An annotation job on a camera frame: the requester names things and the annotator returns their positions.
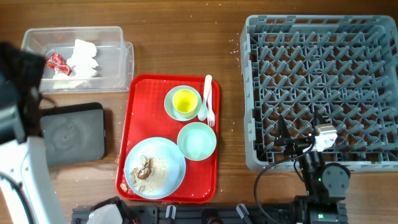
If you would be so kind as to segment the rice and food scraps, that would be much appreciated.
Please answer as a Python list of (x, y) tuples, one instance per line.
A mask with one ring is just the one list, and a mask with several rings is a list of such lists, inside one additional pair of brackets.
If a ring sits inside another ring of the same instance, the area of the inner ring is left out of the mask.
[(131, 172), (131, 179), (135, 189), (141, 194), (158, 194), (165, 186), (169, 167), (163, 159), (141, 156), (140, 166)]

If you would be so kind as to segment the black plastic tray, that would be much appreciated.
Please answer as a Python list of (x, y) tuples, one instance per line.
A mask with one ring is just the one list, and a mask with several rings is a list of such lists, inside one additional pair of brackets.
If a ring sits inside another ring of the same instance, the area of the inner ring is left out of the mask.
[(95, 161), (105, 155), (104, 109), (100, 103), (44, 109), (40, 127), (50, 167)]

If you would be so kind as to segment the large light blue plate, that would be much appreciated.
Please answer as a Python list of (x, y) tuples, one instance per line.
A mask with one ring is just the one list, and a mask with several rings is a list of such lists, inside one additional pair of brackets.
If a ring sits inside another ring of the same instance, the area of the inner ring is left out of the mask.
[[(135, 167), (140, 166), (141, 156), (163, 159), (169, 167), (166, 184), (158, 194), (141, 194), (133, 186), (131, 172)], [(137, 143), (127, 155), (124, 165), (127, 186), (136, 195), (149, 200), (162, 199), (174, 193), (180, 187), (185, 177), (185, 171), (185, 157), (178, 146), (174, 142), (160, 137), (148, 138)]]

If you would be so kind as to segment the grey dishwasher rack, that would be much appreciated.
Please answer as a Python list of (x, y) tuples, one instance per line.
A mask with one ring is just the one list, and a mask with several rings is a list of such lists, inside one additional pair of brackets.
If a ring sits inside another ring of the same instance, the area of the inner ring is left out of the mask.
[(338, 138), (327, 162), (350, 170), (397, 170), (397, 25), (389, 16), (253, 15), (240, 36), (246, 165), (292, 170), (274, 145), (284, 117), (293, 138), (313, 115)]

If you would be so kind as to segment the white napkin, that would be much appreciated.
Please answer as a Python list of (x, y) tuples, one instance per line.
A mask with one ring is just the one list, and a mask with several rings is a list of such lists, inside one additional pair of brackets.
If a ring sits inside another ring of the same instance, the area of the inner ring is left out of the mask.
[(55, 72), (53, 88), (69, 89), (76, 88), (79, 85), (87, 85), (87, 81), (98, 74), (96, 67), (99, 64), (94, 59), (96, 54), (95, 44), (76, 39), (72, 56), (66, 61), (72, 69), (72, 73), (66, 76), (62, 72)]

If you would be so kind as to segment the white plastic spoon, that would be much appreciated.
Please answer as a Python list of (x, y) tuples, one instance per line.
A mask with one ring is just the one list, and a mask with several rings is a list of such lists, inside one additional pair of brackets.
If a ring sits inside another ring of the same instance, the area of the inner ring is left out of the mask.
[(206, 77), (205, 77), (202, 104), (201, 104), (200, 110), (197, 114), (198, 119), (200, 121), (206, 120), (206, 117), (207, 117), (207, 113), (208, 113), (207, 100), (208, 100), (210, 90), (211, 90), (212, 79), (213, 79), (213, 77), (211, 75), (206, 75)]

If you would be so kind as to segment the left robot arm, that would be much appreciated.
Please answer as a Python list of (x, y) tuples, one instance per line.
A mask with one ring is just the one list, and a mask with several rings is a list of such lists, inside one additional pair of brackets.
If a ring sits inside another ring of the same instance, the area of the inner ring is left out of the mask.
[(65, 223), (40, 128), (45, 58), (1, 43), (1, 192), (13, 223)]

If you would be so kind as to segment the red candy wrapper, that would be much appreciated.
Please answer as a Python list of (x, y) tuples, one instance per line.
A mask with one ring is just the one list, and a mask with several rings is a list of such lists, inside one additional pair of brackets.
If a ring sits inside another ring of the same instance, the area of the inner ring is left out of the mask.
[(62, 72), (66, 76), (72, 73), (72, 69), (66, 61), (57, 53), (53, 53), (46, 61), (46, 66), (55, 72)]

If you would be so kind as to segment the mint green bowl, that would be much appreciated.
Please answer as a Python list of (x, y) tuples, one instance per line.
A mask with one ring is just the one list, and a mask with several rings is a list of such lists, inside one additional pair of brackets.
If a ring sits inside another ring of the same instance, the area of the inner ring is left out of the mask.
[(205, 123), (193, 122), (185, 125), (177, 136), (177, 146), (191, 161), (203, 161), (215, 151), (215, 132)]

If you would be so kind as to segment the clear plastic waste bin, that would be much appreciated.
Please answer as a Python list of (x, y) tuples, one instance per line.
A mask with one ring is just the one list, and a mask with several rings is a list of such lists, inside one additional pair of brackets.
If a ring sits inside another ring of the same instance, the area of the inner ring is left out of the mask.
[(29, 29), (22, 49), (48, 61), (42, 93), (128, 91), (134, 74), (134, 49), (118, 26)]

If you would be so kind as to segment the white plastic fork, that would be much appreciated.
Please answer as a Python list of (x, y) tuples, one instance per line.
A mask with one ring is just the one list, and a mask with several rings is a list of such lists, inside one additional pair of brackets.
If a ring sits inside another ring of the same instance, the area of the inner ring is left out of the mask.
[(209, 90), (208, 94), (208, 99), (207, 99), (207, 107), (208, 107), (208, 112), (207, 112), (207, 123), (209, 127), (213, 127), (215, 125), (215, 114), (213, 112), (213, 106), (212, 106), (212, 88)]

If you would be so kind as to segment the yellow plastic cup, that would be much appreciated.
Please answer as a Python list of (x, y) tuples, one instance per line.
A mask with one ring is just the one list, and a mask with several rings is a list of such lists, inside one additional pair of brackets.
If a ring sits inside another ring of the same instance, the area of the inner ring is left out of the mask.
[(194, 91), (181, 89), (173, 95), (172, 104), (180, 116), (187, 118), (196, 110), (198, 99)]

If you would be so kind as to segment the small light blue saucer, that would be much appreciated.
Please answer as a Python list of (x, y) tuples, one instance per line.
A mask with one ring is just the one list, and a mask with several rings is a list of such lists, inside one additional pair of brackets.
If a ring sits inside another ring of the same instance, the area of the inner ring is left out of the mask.
[[(174, 108), (173, 104), (172, 104), (172, 98), (174, 96), (174, 94), (176, 94), (176, 92), (178, 92), (179, 90), (190, 90), (193, 92), (193, 94), (195, 95), (196, 99), (198, 100), (198, 104), (195, 108), (195, 110), (193, 111), (193, 114), (184, 118), (183, 116), (181, 116), (178, 111)], [(186, 86), (186, 85), (180, 85), (180, 86), (176, 86), (173, 89), (171, 89), (165, 96), (165, 100), (164, 100), (164, 108), (167, 112), (167, 114), (173, 118), (174, 120), (177, 121), (189, 121), (191, 119), (193, 119), (199, 112), (200, 110), (200, 106), (201, 106), (201, 96), (199, 94), (199, 92), (196, 91), (196, 89), (190, 87), (190, 86)]]

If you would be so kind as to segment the red serving tray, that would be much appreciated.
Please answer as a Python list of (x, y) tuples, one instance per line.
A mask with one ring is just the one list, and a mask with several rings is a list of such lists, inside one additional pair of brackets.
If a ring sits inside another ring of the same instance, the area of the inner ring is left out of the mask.
[[(204, 77), (142, 74), (133, 78), (127, 100), (123, 136), (116, 174), (116, 191), (128, 200), (142, 200), (132, 188), (123, 190), (121, 184), (131, 180), (126, 160), (130, 150), (139, 142), (153, 137), (177, 141), (179, 131), (186, 125), (170, 117), (164, 100), (177, 86), (190, 86), (203, 93)], [(186, 161), (185, 177), (181, 186), (165, 202), (206, 203), (216, 192), (218, 154), (214, 152), (204, 161)]]

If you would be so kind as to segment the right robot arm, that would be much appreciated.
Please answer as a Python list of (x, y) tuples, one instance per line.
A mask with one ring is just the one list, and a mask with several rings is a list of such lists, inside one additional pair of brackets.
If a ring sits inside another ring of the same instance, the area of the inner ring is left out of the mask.
[(283, 116), (277, 122), (275, 146), (284, 146), (287, 155), (297, 156), (306, 196), (296, 196), (292, 202), (291, 223), (348, 223), (346, 198), (351, 173), (337, 163), (326, 163), (322, 152), (331, 148), (338, 135), (332, 123), (326, 122), (318, 112), (313, 114), (313, 133), (294, 139)]

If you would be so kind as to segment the peanut on tray edge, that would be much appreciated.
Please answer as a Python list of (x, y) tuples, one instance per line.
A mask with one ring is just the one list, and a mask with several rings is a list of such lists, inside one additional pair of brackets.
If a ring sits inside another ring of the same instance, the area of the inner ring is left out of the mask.
[(121, 183), (121, 184), (120, 184), (120, 188), (121, 188), (124, 192), (127, 192), (127, 191), (128, 191), (128, 187), (127, 187), (127, 185), (124, 184), (124, 183)]

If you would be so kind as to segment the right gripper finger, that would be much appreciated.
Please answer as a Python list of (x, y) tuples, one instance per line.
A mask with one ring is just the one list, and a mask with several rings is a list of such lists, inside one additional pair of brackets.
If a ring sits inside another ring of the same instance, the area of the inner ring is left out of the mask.
[(285, 119), (282, 115), (279, 115), (278, 121), (277, 121), (277, 136), (276, 136), (276, 141), (277, 142), (287, 142), (288, 140), (291, 139), (291, 135), (289, 133), (289, 130), (287, 128)]
[(320, 115), (318, 110), (314, 110), (314, 113), (313, 113), (313, 127), (315, 128), (318, 124), (325, 124), (325, 120)]

